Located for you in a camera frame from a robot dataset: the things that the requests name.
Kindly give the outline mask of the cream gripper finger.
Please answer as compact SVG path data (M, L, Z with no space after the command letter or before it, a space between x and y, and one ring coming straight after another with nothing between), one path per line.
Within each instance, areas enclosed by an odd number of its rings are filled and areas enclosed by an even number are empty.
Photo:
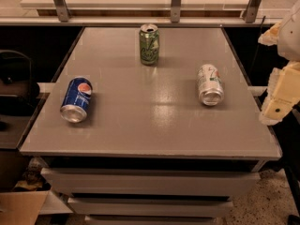
M259 120L264 125L273 126L300 102L300 62L290 61L283 69L275 67L266 92Z

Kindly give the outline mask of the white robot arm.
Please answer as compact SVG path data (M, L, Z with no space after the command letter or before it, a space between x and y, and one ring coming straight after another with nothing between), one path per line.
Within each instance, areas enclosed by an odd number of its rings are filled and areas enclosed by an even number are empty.
M269 76L267 96L259 120L273 126L300 101L300 1L297 1L281 22L259 37L263 45L277 46L279 56L288 60L284 68L274 68Z

